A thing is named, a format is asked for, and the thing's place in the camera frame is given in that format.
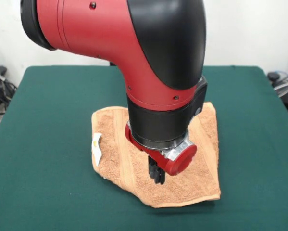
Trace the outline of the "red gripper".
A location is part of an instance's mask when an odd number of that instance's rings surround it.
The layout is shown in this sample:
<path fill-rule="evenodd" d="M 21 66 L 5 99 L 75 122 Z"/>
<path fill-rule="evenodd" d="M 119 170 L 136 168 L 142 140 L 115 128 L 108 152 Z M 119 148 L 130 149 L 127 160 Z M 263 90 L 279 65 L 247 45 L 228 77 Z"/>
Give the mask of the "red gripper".
<path fill-rule="evenodd" d="M 156 184 L 163 185 L 165 183 L 165 174 L 176 176 L 183 172 L 189 166 L 197 151 L 197 146 L 189 139 L 188 131 L 179 145 L 163 151 L 148 149 L 139 144 L 132 135 L 129 122 L 125 126 L 125 136 L 140 151 L 148 154 L 149 177 L 154 179 Z"/>

